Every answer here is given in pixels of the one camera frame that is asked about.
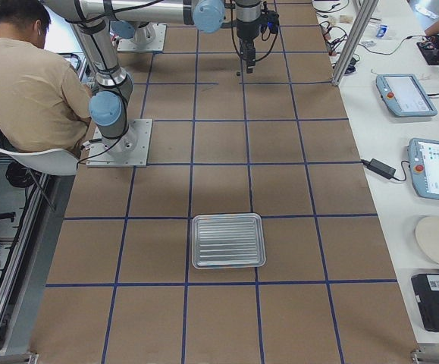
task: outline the aluminum frame post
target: aluminum frame post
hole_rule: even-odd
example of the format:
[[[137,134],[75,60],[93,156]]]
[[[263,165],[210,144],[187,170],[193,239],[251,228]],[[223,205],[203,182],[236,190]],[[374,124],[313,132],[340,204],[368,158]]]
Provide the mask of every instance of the aluminum frame post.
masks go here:
[[[356,51],[365,28],[368,26],[372,13],[376,9],[376,5],[378,5],[378,0],[365,0],[362,3],[356,20],[353,23],[352,30],[347,37],[346,44],[335,64],[334,73],[332,75],[332,84],[334,86],[339,86],[340,80],[344,76],[347,67],[349,67],[350,60]]]

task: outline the metal base plate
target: metal base plate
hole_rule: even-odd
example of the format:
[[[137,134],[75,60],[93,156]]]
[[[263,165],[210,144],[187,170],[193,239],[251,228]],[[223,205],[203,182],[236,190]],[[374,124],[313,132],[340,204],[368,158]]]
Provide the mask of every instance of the metal base plate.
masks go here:
[[[89,155],[97,155],[86,161],[90,168],[114,168],[114,167],[146,167],[146,161],[149,157],[150,136],[152,135],[152,119],[134,119],[130,120],[130,126],[136,129],[138,141],[136,147],[129,153],[123,153],[118,157],[105,152],[105,147],[101,143],[92,144],[89,149]],[[101,133],[96,128],[94,139],[100,139]]]
[[[146,53],[146,52],[162,52],[165,43],[165,24],[152,24],[155,30],[155,39],[148,44],[140,45],[133,43],[129,39],[121,39],[118,44],[119,53]]]

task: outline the white chair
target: white chair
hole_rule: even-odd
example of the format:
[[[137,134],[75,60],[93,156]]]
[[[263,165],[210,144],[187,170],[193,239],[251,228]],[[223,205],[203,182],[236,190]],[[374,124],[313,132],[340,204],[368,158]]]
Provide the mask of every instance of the white chair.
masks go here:
[[[37,180],[33,170],[53,176],[74,176],[77,172],[78,163],[76,156],[65,149],[49,149],[43,152],[19,153],[0,148],[0,153],[9,155],[23,166],[29,168],[29,173],[34,180],[34,183],[39,188],[52,211],[55,211],[55,207],[45,194],[44,189]]]

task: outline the power adapter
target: power adapter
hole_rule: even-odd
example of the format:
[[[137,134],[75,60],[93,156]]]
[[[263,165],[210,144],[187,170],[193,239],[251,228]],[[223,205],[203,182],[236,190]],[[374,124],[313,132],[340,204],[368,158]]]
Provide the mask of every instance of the power adapter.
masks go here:
[[[386,165],[383,162],[378,161],[377,159],[371,159],[370,162],[366,161],[365,159],[361,159],[361,162],[367,169],[373,171],[376,174],[379,174],[380,176],[388,180],[393,178],[394,174],[396,173],[396,169],[390,167],[389,165]]]

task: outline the cardboard tile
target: cardboard tile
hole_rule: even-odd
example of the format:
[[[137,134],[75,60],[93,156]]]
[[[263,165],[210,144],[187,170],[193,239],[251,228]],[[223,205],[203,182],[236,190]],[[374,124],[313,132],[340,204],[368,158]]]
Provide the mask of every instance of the cardboard tile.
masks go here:
[[[255,281],[254,268],[195,268],[192,265],[192,248],[189,261],[188,281],[192,283],[233,283]]]
[[[47,282],[113,283],[123,225],[122,220],[64,221]]]
[[[80,166],[66,216],[125,216],[132,173],[132,168]]]
[[[149,85],[143,117],[147,119],[191,120],[194,93],[194,85]]]
[[[230,82],[197,86],[197,120],[244,119],[243,86]]]
[[[318,214],[371,214],[376,209],[361,164],[310,165]]]
[[[397,283],[334,284],[345,362],[404,364],[417,348]]]
[[[133,79],[134,83],[146,83],[149,79],[151,53],[119,53],[118,60]]]
[[[377,217],[320,218],[331,280],[393,279],[393,265]]]
[[[183,287],[118,288],[106,362],[180,362],[182,321]]]
[[[289,85],[245,85],[249,120],[295,119]]]
[[[133,85],[133,91],[128,100],[127,116],[129,119],[142,118],[143,97],[145,96],[145,85]]]
[[[190,121],[154,122],[148,163],[190,163],[191,140]]]
[[[323,82],[332,79],[333,69],[327,53],[287,53],[292,82]]]
[[[282,27],[281,35],[288,52],[321,52],[327,54],[324,37],[318,25]]]
[[[30,352],[51,364],[101,362],[112,293],[112,287],[45,289]]]
[[[193,83],[196,81],[196,55],[154,55],[151,83]]]
[[[239,84],[241,60],[236,53],[199,53],[197,58],[197,81]]]
[[[260,287],[265,362],[340,363],[323,284]]]
[[[196,122],[195,163],[246,163],[246,127],[242,122]]]
[[[360,160],[349,121],[302,122],[300,129],[309,162]]]
[[[199,52],[234,52],[231,30],[220,29],[211,34],[199,33]]]
[[[281,53],[271,53],[258,62],[252,74],[243,74],[244,83],[285,83],[288,82],[287,63]]]
[[[280,25],[317,25],[317,15],[311,4],[277,4]]]
[[[251,162],[303,162],[295,121],[250,121],[248,134]]]
[[[130,216],[187,217],[190,167],[150,165],[136,172]]]
[[[192,216],[249,212],[247,167],[194,166],[192,194]]]
[[[167,25],[164,52],[196,52],[197,29],[195,27],[171,27]]]
[[[255,288],[189,287],[186,362],[259,361]]]
[[[129,220],[120,282],[183,282],[186,220]]]
[[[340,91],[330,83],[293,85],[299,119],[346,118]]]
[[[251,167],[252,202],[260,215],[312,214],[303,165]]]
[[[323,281],[313,218],[264,218],[266,263],[260,281]]]

